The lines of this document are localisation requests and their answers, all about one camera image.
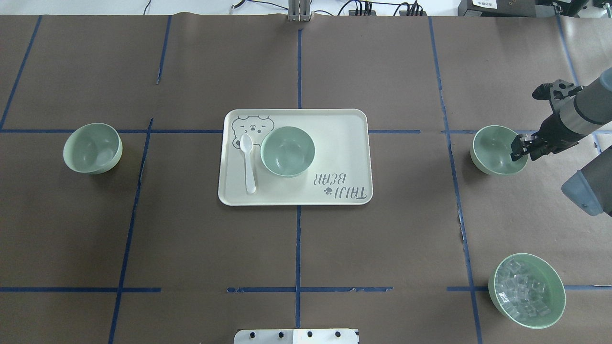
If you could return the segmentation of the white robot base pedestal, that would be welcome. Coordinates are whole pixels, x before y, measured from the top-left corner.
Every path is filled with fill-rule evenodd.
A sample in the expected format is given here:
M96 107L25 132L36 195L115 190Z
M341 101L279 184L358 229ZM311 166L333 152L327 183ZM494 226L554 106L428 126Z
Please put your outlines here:
M236 332L234 344L359 344L359 331L327 329L243 329Z

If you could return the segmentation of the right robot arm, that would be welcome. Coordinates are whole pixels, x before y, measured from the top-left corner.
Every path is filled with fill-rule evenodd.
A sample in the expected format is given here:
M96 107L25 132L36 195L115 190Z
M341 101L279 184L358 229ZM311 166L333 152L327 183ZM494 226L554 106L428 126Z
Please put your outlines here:
M529 155L532 161L558 154L610 123L612 70L606 69L590 85L564 80L539 85L533 98L548 100L552 114L532 135L518 134L511 144L511 159ZM611 149L607 148L577 170L561 187L562 193L591 216L611 213Z

